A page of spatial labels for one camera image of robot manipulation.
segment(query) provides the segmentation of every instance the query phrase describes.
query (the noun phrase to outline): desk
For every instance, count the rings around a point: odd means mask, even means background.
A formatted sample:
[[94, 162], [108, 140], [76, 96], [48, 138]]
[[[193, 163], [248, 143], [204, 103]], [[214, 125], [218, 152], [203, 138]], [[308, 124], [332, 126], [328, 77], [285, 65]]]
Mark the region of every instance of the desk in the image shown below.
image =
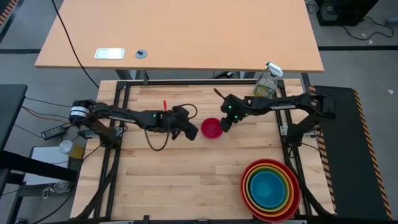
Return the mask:
[[[67, 0], [60, 15], [86, 68], [323, 71], [304, 0]], [[98, 48], [126, 53], [97, 60]], [[35, 66], [80, 67], [58, 18]]]
[[[198, 108], [198, 115], [191, 122], [199, 127], [206, 118], [222, 118], [224, 115], [220, 111], [223, 100], [213, 88], [222, 94], [232, 93], [241, 98], [252, 95], [253, 84], [242, 82], [254, 83], [253, 80], [205, 81], [213, 84], [132, 86], [128, 108], [159, 110], [163, 107], [162, 100], [167, 100], [169, 107], [190, 102]], [[97, 100], [112, 105], [115, 89], [116, 81], [102, 81]], [[289, 96], [303, 92], [300, 80], [296, 79], [285, 80], [285, 90]], [[292, 110], [291, 114], [295, 123], [307, 115], [300, 110]], [[206, 139], [201, 132], [194, 141], [179, 136], [175, 141], [169, 141], [160, 152], [149, 148], [143, 130], [134, 124], [127, 126], [112, 220], [142, 220], [144, 215], [150, 215], [151, 220], [252, 218], [239, 194], [238, 184], [244, 168], [260, 158], [284, 160], [274, 112], [245, 118], [216, 140]], [[154, 147], [165, 140], [164, 134], [151, 133], [149, 137]], [[314, 138], [306, 136], [303, 141], [317, 146]], [[98, 144], [98, 140], [88, 141], [86, 154]], [[329, 212], [334, 213], [319, 152], [308, 146], [299, 147], [299, 151], [308, 188]], [[98, 150], [83, 163], [71, 217], [77, 216], [96, 192], [103, 156], [104, 151]], [[107, 195], [104, 194], [103, 210]]]

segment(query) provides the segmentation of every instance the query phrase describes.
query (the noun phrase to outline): wooden table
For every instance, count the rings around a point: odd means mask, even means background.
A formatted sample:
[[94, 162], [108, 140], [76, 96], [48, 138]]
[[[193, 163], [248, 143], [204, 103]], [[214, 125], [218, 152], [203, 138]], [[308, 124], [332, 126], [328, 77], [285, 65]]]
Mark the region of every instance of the wooden table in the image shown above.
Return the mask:
[[[102, 81], [98, 101], [113, 104], [115, 88], [116, 81]], [[192, 122], [200, 126], [206, 118], [224, 116], [220, 111], [223, 101], [213, 88], [242, 98], [252, 94], [253, 85], [132, 86], [128, 108], [162, 110], [162, 100], [167, 100], [169, 107], [191, 102], [199, 111]], [[285, 80], [285, 89], [289, 96], [303, 92], [296, 79]], [[307, 115], [300, 110], [291, 113], [295, 123]], [[112, 220], [142, 220], [143, 215], [150, 215], [151, 220], [251, 218], [239, 194], [244, 168], [260, 158], [283, 162], [274, 112], [247, 117], [216, 140], [206, 139], [202, 133], [194, 141], [179, 136], [160, 152], [149, 148], [143, 130], [134, 124], [127, 126]], [[151, 133], [150, 140], [159, 147], [165, 135]], [[314, 138], [304, 137], [303, 141], [317, 147]], [[86, 154], [98, 144], [98, 140], [88, 141]], [[308, 188], [329, 212], [334, 212], [319, 152], [308, 146], [299, 147], [299, 151]], [[71, 217], [78, 215], [96, 192], [103, 156], [104, 151], [98, 150], [83, 163]], [[104, 194], [102, 210], [107, 195]]]
[[[86, 68], [323, 71], [304, 0], [65, 0], [60, 15]], [[98, 60], [98, 48], [126, 53]], [[80, 67], [57, 17], [35, 66]]]

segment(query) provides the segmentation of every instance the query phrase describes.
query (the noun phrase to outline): red bowl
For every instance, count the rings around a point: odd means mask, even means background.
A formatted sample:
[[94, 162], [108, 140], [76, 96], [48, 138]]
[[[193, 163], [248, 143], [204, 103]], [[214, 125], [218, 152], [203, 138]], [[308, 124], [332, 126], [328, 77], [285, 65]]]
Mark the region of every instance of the red bowl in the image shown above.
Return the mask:
[[217, 118], [207, 118], [200, 126], [203, 135], [208, 139], [216, 139], [223, 134], [220, 121]]
[[[254, 210], [251, 208], [251, 207], [255, 207], [255, 206], [250, 201], [246, 200], [245, 196], [244, 196], [244, 191], [245, 191], [245, 188], [244, 188], [245, 183], [243, 182], [244, 176], [250, 170], [251, 167], [253, 167], [257, 164], [262, 164], [262, 163], [270, 163], [277, 167], [280, 167], [283, 171], [286, 172], [286, 174], [289, 176], [289, 178], [291, 179], [292, 184], [293, 184], [294, 198], [293, 198], [292, 206], [289, 209], [287, 209], [287, 211], [284, 214], [281, 214], [278, 217], [265, 217], [265, 216], [261, 215], [257, 210]], [[244, 201], [244, 204], [251, 211], [251, 213], [258, 219], [265, 221], [265, 222], [271, 222], [271, 223], [272, 222], [282, 222], [282, 221], [285, 221], [285, 220], [293, 217], [294, 213], [296, 212], [296, 210], [299, 207], [300, 198], [301, 198], [299, 182], [297, 181], [296, 176], [293, 174], [293, 172], [287, 166], [285, 166], [282, 163], [280, 163], [279, 161], [275, 161], [273, 159], [259, 159], [259, 160], [252, 162], [250, 165], [248, 165], [246, 167], [246, 169], [244, 170], [243, 175], [241, 177], [240, 191], [241, 191], [241, 196]]]

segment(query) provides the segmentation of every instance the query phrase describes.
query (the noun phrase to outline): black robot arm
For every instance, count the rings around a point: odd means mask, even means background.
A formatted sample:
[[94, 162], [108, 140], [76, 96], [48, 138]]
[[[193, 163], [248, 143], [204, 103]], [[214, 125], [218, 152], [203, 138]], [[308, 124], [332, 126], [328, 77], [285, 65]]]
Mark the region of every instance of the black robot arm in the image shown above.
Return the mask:
[[303, 93], [299, 96], [268, 99], [256, 96], [245, 96], [240, 99], [229, 94], [224, 97], [218, 90], [214, 91], [224, 99], [221, 111], [226, 117], [221, 119], [221, 128], [229, 131], [233, 123], [242, 121], [245, 117], [259, 116], [274, 110], [301, 109], [308, 113], [299, 124], [287, 128], [287, 140], [291, 145], [301, 146], [304, 133], [316, 128], [320, 122], [335, 118], [335, 101], [329, 96]]
[[174, 140], [181, 131], [189, 140], [194, 140], [198, 129], [189, 122], [189, 112], [182, 106], [173, 106], [171, 110], [133, 111], [110, 106], [105, 103], [96, 103], [93, 100], [73, 102], [69, 120], [76, 126], [86, 126], [100, 138], [106, 147], [115, 147], [118, 143], [117, 131], [106, 127], [99, 119], [115, 119], [133, 123], [146, 131], [155, 133], [172, 133]]

